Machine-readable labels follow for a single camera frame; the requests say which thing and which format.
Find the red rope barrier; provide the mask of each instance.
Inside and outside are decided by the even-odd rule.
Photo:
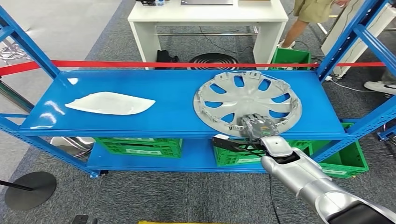
[[[252,64],[252,63],[238,63],[238,64],[222,64],[222,63],[157,63],[157,62],[108,62],[108,61],[64,61],[53,60],[57,67],[78,67],[78,68],[216,68],[216,67],[235,67],[251,68],[251,67],[318,67],[319,64]],[[383,67],[382,62],[362,62],[362,63],[339,63],[339,67]],[[38,69],[40,66],[36,62],[26,62],[17,65],[11,65],[0,68],[0,76],[14,74],[23,71]]]

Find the green crate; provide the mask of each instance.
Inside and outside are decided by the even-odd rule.
[[[277,48],[271,61],[275,63],[311,63],[311,53],[303,50]],[[284,68],[271,67],[270,70],[285,70]],[[294,68],[293,70],[309,70],[307,67]]]
[[[342,125],[344,128],[348,128],[353,124],[343,123]],[[329,143],[327,140],[313,141],[310,148],[310,155],[327,143]],[[321,165],[327,175],[338,178],[350,178],[368,171],[368,165],[358,141],[325,159],[319,165]]]
[[[114,142],[97,140],[97,143],[105,147],[110,153],[113,154],[125,154],[125,155],[143,155],[143,156],[161,156],[161,157],[173,157],[180,158],[182,155],[182,143],[183,140],[179,139],[177,144],[151,144],[139,143],[139,142]]]
[[[288,140],[288,143],[292,147],[297,147],[301,150],[306,150],[306,148],[311,145],[311,141],[308,140]],[[236,153],[220,147],[213,147],[213,150],[218,167],[260,162],[260,157],[248,152]],[[253,152],[263,154],[260,150],[254,150]]]
[[[287,140],[287,142],[289,143],[289,145],[291,147],[296,147],[301,150],[304,150],[311,145],[312,141],[310,141],[310,140]]]
[[[142,139],[142,138],[95,138],[100,142],[136,143],[142,145],[177,146],[180,139]]]

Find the shoe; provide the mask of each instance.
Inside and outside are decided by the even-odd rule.
[[[281,48],[281,49],[293,49],[294,45],[296,45],[296,42],[293,41],[293,42],[291,43],[290,46],[288,46],[288,47],[286,47],[286,48],[283,48],[283,47],[282,47],[283,42],[284,42],[284,40],[281,41],[281,42],[278,44],[278,48]]]
[[[387,85],[383,82],[366,82],[364,87],[368,88],[369,90],[396,95],[396,85],[393,84]]]

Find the yellow object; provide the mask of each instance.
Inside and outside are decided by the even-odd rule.
[[[204,223],[156,223],[156,222],[139,221],[138,224],[204,224]]]
[[[295,0],[294,16],[304,22],[325,22],[329,19],[333,0]]]

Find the black round base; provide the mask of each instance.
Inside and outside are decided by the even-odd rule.
[[[47,201],[57,188],[57,180],[47,172],[33,172],[18,178],[15,184],[33,188],[27,191],[9,187],[4,201],[11,210],[29,210]]]
[[[203,55],[198,55],[195,58],[189,61],[190,63],[229,63],[229,64],[236,64],[238,60],[235,58],[220,54],[220,53],[208,53]],[[188,68],[191,70],[236,70],[237,67],[218,67],[218,68]]]

